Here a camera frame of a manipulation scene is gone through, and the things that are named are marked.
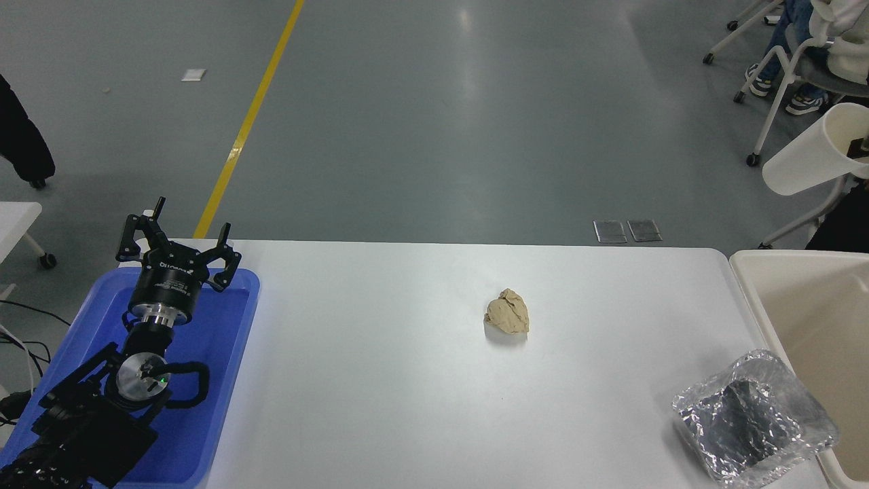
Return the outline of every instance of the jeans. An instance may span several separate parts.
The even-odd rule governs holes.
[[[812,12],[814,9],[812,8],[812,3],[809,0],[786,0],[785,1],[785,11],[781,14],[781,19],[779,22],[775,24],[775,30],[773,31],[773,37],[769,40],[769,45],[767,45],[765,53],[768,53],[773,47],[781,46],[785,49],[785,52],[790,55],[791,49],[787,46],[787,39],[785,38],[785,29],[788,25],[793,24],[793,28],[796,31],[797,41],[802,43],[807,40],[812,34],[809,32],[809,19],[812,18]],[[809,56],[812,59],[822,61],[826,63],[827,50],[822,50],[819,48],[809,48],[806,50],[806,56]],[[779,62],[779,57],[773,56],[769,63],[766,64],[766,67],[763,71],[758,75],[758,79],[761,80],[772,80],[775,79],[776,76],[779,75],[779,71],[781,71],[781,63]],[[799,87],[797,91],[797,95],[800,95],[804,98],[821,98],[826,94],[826,91],[820,89],[812,84],[803,84],[803,86]]]

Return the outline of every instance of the white bin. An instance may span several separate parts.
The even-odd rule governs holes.
[[[769,349],[839,425],[819,456],[827,479],[869,489],[869,255],[753,250],[730,264]]]
[[[869,132],[869,109],[836,104],[763,167],[766,185],[781,195],[793,195],[848,173],[869,178],[869,157],[846,156],[854,139]]]

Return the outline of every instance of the white jacket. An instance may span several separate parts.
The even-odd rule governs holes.
[[[812,0],[813,37],[834,37],[826,65],[837,77],[869,84],[869,0]]]

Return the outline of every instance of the yellow floor line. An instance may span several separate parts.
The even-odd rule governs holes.
[[[220,205],[223,193],[226,191],[226,187],[229,184],[229,179],[232,178],[232,171],[235,169],[235,164],[238,163],[238,157],[242,154],[244,143],[248,140],[250,128],[254,125],[256,114],[260,111],[260,106],[262,105],[262,100],[266,97],[266,92],[269,91],[272,77],[275,75],[278,63],[281,62],[283,50],[287,47],[289,35],[293,33],[295,21],[299,18],[299,12],[302,11],[304,3],[305,0],[295,1],[293,13],[289,15],[287,25],[283,28],[281,39],[277,42],[275,52],[272,53],[271,60],[269,60],[269,67],[266,68],[265,74],[262,75],[262,81],[260,82],[259,88],[256,89],[254,101],[250,103],[248,115],[244,117],[242,128],[238,130],[238,136],[235,137],[235,143],[232,145],[232,150],[229,151],[229,156],[226,158],[226,163],[223,164],[223,170],[220,172],[220,177],[217,178],[215,188],[211,191],[209,202],[205,205],[202,217],[199,218],[199,224],[196,225],[196,230],[193,232],[193,238],[205,238],[205,235],[209,231],[209,227],[211,227],[211,221],[215,218],[217,207]]]

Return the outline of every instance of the aluminum foil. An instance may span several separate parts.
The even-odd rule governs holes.
[[[673,409],[709,475],[726,487],[765,486],[839,441],[824,408],[767,350],[689,387]]]

